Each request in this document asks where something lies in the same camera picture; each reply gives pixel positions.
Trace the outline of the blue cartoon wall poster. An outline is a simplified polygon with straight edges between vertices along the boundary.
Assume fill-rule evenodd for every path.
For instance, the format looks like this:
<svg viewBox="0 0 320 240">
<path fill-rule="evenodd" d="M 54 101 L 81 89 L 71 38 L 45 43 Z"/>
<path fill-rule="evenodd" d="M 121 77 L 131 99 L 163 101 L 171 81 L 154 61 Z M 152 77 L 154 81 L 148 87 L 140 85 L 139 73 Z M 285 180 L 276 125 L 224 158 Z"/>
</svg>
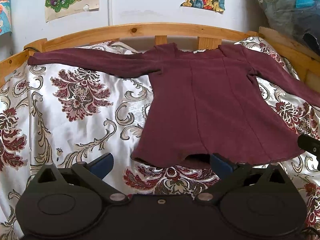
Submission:
<svg viewBox="0 0 320 240">
<path fill-rule="evenodd" d="M 0 0 L 0 35 L 12 32 L 11 0 Z"/>
</svg>

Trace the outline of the wooden bed frame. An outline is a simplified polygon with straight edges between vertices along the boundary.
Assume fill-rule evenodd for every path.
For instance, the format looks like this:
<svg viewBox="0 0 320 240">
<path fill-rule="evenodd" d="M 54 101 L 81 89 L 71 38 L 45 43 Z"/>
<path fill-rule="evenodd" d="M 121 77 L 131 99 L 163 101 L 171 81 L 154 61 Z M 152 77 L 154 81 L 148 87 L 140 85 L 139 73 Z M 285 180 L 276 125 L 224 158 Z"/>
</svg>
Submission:
<svg viewBox="0 0 320 240">
<path fill-rule="evenodd" d="M 166 44 L 168 36 L 196 37 L 198 49 L 215 49 L 222 41 L 240 41 L 258 36 L 268 42 L 281 56 L 287 58 L 300 80 L 319 91 L 319 56 L 302 44 L 265 27 L 246 33 L 207 25 L 184 23 L 133 23 L 114 25 L 61 36 L 52 40 L 42 38 L 27 44 L 20 53 L 1 61 L 1 85 L 5 78 L 19 68 L 36 51 L 87 46 L 122 38 L 153 37 L 156 45 Z"/>
</svg>

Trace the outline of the maroon long sleeve top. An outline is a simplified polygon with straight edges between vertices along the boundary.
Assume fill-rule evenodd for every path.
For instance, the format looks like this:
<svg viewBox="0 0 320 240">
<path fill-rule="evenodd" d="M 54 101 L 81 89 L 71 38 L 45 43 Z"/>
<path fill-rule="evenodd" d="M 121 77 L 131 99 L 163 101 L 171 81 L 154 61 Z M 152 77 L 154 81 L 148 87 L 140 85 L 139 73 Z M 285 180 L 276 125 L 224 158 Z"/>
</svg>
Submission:
<svg viewBox="0 0 320 240">
<path fill-rule="evenodd" d="M 257 78 L 313 106 L 319 94 L 270 55 L 225 44 L 204 52 L 163 44 L 139 54 L 69 48 L 35 53 L 29 65 L 59 63 L 131 79 L 149 77 L 153 101 L 131 157 L 156 167 L 199 167 L 199 154 L 261 165 L 301 154 L 297 134 L 261 96 Z"/>
</svg>

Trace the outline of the floral satin bedspread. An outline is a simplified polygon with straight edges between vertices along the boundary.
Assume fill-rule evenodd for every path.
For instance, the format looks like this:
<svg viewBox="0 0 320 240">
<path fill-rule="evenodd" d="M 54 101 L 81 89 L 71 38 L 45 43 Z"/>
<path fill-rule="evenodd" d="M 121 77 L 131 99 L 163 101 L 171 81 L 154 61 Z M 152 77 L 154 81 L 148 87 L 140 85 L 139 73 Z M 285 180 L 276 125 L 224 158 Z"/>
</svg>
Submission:
<svg viewBox="0 0 320 240">
<path fill-rule="evenodd" d="M 319 108 L 257 77 L 261 96 L 296 133 L 319 139 Z M 148 76 L 119 79 L 76 67 L 23 63 L 1 90 L 1 239 L 22 239 L 15 206 L 41 166 L 69 168 L 104 153 L 114 156 L 106 182 L 124 194 L 188 194 L 193 198 L 218 181 L 209 168 L 154 168 L 130 158 L 137 146 L 153 91 Z M 306 226 L 319 230 L 318 161 L 310 153 L 280 163 L 307 205 Z M 149 212 L 125 215 L 115 229 L 129 237 L 111 239 L 201 239 L 186 215 L 166 211 L 162 224 Z"/>
</svg>

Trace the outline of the white wall pipe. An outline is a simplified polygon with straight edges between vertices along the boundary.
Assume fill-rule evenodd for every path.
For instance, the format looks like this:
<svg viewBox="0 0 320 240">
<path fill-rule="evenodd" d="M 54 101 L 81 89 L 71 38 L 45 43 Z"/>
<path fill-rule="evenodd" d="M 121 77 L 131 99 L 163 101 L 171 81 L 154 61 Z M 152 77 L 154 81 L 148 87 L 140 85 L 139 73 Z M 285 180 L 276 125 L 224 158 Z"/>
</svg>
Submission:
<svg viewBox="0 0 320 240">
<path fill-rule="evenodd" d="M 108 2 L 107 2 L 108 26 L 113 25 L 112 1 L 113 0 L 108 0 Z"/>
</svg>

